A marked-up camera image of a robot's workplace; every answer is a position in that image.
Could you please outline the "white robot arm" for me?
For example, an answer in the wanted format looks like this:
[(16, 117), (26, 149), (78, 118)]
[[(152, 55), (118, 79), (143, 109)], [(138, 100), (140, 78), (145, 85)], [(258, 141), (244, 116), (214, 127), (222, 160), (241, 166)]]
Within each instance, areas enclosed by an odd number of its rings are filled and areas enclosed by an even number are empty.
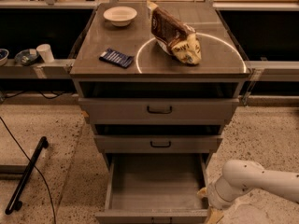
[(253, 189), (299, 203), (299, 174), (266, 170), (256, 161), (228, 160), (222, 166), (221, 176), (197, 192), (200, 199), (208, 198), (204, 224), (217, 224), (223, 218), (223, 210)]

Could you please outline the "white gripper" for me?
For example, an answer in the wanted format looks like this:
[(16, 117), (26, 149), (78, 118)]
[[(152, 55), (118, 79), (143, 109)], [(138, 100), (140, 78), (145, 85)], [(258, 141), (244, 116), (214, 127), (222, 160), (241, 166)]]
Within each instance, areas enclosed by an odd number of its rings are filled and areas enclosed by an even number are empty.
[(209, 207), (204, 224), (218, 224), (224, 217), (224, 209), (233, 205), (238, 197), (238, 189), (234, 188), (229, 182), (221, 176), (216, 181), (211, 182), (207, 188), (201, 188), (197, 191), (200, 199), (208, 197)]

